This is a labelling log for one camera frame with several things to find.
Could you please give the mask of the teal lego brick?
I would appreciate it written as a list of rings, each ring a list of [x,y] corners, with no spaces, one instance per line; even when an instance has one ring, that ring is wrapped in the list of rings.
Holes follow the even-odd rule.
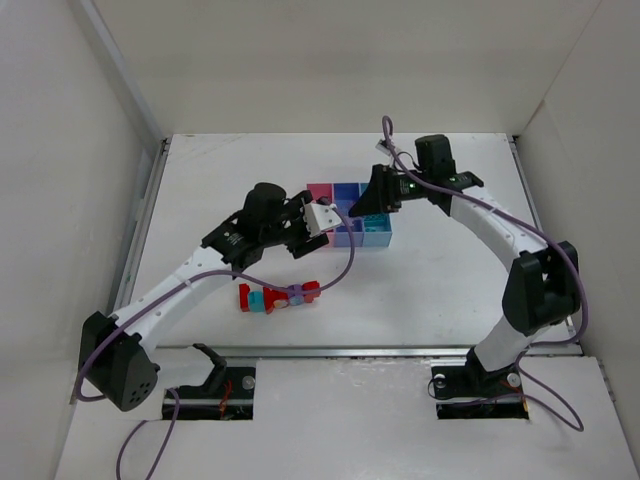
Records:
[[[389,229],[388,216],[385,214],[369,215],[363,218],[366,232],[384,232]]]

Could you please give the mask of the purple arch lego brick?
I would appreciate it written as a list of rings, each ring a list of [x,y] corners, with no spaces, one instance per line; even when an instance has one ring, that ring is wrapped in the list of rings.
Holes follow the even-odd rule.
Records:
[[[304,290],[301,284],[294,284],[287,287],[288,303],[290,306],[298,306],[305,302]]]

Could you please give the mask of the red lego pile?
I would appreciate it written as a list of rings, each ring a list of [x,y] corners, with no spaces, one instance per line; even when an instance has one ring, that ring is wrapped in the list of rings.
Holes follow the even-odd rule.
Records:
[[[303,304],[313,303],[320,296],[317,281],[301,284],[304,290]],[[242,312],[271,314],[274,310],[284,309],[290,306],[288,293],[276,291],[267,287],[261,290],[252,290],[249,284],[242,283],[238,286],[239,308]]]

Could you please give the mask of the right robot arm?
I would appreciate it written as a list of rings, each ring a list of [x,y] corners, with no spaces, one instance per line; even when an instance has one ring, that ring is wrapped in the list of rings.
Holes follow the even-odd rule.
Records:
[[[520,355],[580,307],[574,279],[576,249],[568,242],[551,245],[509,221],[479,177],[457,170],[446,136],[418,138],[418,159],[411,170],[399,166],[401,153],[392,143],[381,140],[377,147],[391,161],[373,166],[350,216],[395,213],[406,201],[426,199],[474,233],[508,272],[502,316],[491,332],[468,351],[464,365],[433,368],[437,398],[488,398],[513,392],[507,378],[515,374]]]

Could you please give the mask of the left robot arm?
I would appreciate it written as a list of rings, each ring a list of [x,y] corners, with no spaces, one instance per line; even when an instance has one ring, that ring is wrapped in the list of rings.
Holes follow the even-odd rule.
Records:
[[[123,412],[153,391],[161,367],[152,354],[163,338],[208,295],[241,278],[266,249],[283,245],[299,259],[328,242],[342,225],[335,206],[314,200],[308,190],[287,197],[275,184],[260,182],[243,207],[204,236],[168,277],[110,315],[92,314],[82,326],[73,393],[86,402],[82,385],[98,390]]]

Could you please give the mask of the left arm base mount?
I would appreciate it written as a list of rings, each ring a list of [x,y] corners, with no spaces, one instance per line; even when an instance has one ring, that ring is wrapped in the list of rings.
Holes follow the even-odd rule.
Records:
[[[180,386],[177,419],[184,421],[248,421],[253,419],[257,369],[228,366],[222,383],[210,391],[204,386]]]

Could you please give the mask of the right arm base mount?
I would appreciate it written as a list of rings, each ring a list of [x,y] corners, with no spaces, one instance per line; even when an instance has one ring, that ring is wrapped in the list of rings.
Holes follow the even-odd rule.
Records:
[[[528,420],[522,380],[513,368],[479,380],[463,365],[431,367],[429,395],[439,420]]]

